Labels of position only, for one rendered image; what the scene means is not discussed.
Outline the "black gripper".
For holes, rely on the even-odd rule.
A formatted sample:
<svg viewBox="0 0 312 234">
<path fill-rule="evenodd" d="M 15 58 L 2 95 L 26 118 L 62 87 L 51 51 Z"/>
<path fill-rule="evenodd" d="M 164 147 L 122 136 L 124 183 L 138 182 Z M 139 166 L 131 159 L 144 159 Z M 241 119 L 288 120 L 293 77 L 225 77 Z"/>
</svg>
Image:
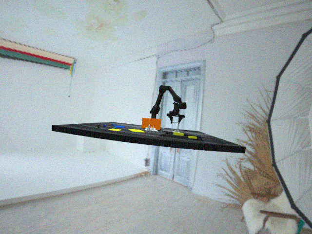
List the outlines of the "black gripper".
<svg viewBox="0 0 312 234">
<path fill-rule="evenodd" d="M 171 120 L 171 124 L 172 124 L 172 122 L 173 122 L 173 116 L 175 116 L 175 117 L 179 117 L 178 119 L 178 122 L 180 123 L 181 122 L 181 120 L 183 119 L 183 118 L 185 118 L 185 116 L 184 115 L 179 115 L 179 109 L 174 109 L 173 110 L 174 111 L 174 113 L 173 114 L 167 114 L 167 116 L 170 118 L 170 120 Z"/>
</svg>

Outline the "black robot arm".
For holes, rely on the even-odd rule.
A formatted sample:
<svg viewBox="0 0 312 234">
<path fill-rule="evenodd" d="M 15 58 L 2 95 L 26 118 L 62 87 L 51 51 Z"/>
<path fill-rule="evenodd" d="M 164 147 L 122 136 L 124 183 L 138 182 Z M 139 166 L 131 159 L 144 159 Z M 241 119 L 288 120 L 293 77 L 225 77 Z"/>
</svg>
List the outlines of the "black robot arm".
<svg viewBox="0 0 312 234">
<path fill-rule="evenodd" d="M 160 102 L 162 99 L 163 94 L 169 91 L 174 99 L 174 109 L 186 109 L 186 103 L 181 101 L 181 98 L 174 92 L 174 90 L 171 88 L 171 86 L 163 86 L 161 85 L 159 87 L 159 94 L 156 100 L 155 105 L 152 107 L 152 110 L 150 111 L 150 113 L 152 114 L 151 118 L 155 118 L 156 119 L 156 115 L 158 114 L 159 110 L 160 110 Z M 177 102 L 177 103 L 176 103 Z"/>
</svg>

